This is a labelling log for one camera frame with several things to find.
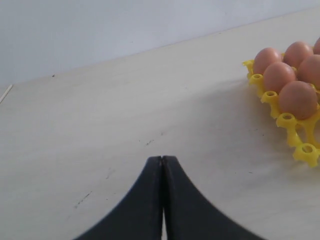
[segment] table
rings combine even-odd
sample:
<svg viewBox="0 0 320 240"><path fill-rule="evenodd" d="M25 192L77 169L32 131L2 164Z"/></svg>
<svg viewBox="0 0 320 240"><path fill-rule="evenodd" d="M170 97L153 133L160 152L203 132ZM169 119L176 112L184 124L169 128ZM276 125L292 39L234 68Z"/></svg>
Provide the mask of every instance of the table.
<svg viewBox="0 0 320 240"><path fill-rule="evenodd" d="M319 37L320 8L16 84L0 105L2 240L65 240L107 214L147 157L175 155L227 216L318 239L320 170L292 159L242 62Z"/></svg>

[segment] yellow egg tray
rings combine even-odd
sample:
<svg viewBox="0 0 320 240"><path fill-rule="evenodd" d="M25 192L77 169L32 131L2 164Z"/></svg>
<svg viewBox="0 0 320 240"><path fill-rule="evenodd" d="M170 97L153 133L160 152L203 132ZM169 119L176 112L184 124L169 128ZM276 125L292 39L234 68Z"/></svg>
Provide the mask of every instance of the yellow egg tray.
<svg viewBox="0 0 320 240"><path fill-rule="evenodd" d="M320 120L320 106L318 104L317 112L308 119L298 120L291 113L281 113L278 105L278 94L274 91L265 91L263 80L264 76L261 74L253 74L254 60L243 62L247 67L247 78L250 85L256 85L257 96L262 103L270 105L270 115L276 119L277 127L285 128L287 134L287 144L294 147L293 158L297 161L307 162L311 168L318 166L318 158L320 155L320 142L316 141L315 127L318 120ZM303 142L297 130L303 128L306 136L306 141Z"/></svg>

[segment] scratch mark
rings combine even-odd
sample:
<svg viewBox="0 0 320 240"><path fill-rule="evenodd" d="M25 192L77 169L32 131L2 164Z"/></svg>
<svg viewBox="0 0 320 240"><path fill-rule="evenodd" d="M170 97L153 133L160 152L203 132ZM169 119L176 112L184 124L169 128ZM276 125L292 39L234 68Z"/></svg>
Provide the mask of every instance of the scratch mark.
<svg viewBox="0 0 320 240"><path fill-rule="evenodd" d="M150 143L152 143L154 141L154 139L152 139L152 140L150 140L147 144L146 144L146 146L148 146Z"/></svg>
<svg viewBox="0 0 320 240"><path fill-rule="evenodd" d="M112 174L114 174L115 171L116 171L116 170L114 170L114 169L110 170L110 171L108 172L108 174L106 175L106 178L105 178L105 179L110 178L110 176L111 176Z"/></svg>
<svg viewBox="0 0 320 240"><path fill-rule="evenodd" d="M89 195L92 193L92 191L90 191L87 195L84 196L84 198L82 198L75 206L74 208L77 209L78 206L87 198L89 197Z"/></svg>

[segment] egg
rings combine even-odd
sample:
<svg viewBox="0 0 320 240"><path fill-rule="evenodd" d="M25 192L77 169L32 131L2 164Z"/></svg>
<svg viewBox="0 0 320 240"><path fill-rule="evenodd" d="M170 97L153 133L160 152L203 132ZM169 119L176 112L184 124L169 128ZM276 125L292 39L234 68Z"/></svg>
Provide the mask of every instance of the egg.
<svg viewBox="0 0 320 240"><path fill-rule="evenodd" d="M291 66L280 61L274 62L264 71L264 90L274 91L278 94L286 84L291 83L296 79L296 73Z"/></svg>
<svg viewBox="0 0 320 240"><path fill-rule="evenodd" d="M313 52L314 54L320 54L320 37L314 44Z"/></svg>
<svg viewBox="0 0 320 240"><path fill-rule="evenodd" d="M286 49L283 56L283 61L291 67L295 67L297 69L303 60L313 54L314 50L308 43L296 41Z"/></svg>
<svg viewBox="0 0 320 240"><path fill-rule="evenodd" d="M316 89L320 89L320 55L315 54L305 59L296 74L300 81L313 84Z"/></svg>
<svg viewBox="0 0 320 240"><path fill-rule="evenodd" d="M253 74L264 74L266 68L275 62L282 62L281 53L273 47L262 49L254 58Z"/></svg>
<svg viewBox="0 0 320 240"><path fill-rule="evenodd" d="M310 84L292 81L280 91L278 105L282 113L290 113L298 120L305 120L316 113L318 97Z"/></svg>

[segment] egg cup slot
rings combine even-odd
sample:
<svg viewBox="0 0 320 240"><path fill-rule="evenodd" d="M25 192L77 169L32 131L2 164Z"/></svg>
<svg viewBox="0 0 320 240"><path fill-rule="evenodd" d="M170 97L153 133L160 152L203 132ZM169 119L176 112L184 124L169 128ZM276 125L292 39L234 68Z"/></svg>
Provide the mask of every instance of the egg cup slot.
<svg viewBox="0 0 320 240"><path fill-rule="evenodd" d="M310 118L305 120L297 120L291 113L281 113L278 104L278 94L274 91L265 91L264 76L261 74L253 74L254 60L243 62L247 67L247 79L250 85L256 85L256 95L262 103L270 106L270 116L275 120L277 127L285 128L287 135L287 144L295 148L293 158L297 161L306 162L311 168L318 166L318 158L320 155L320 142L315 138L315 127L320 120L320 105L317 106L317 112ZM306 136L305 142L297 133L298 129L303 128Z"/></svg>

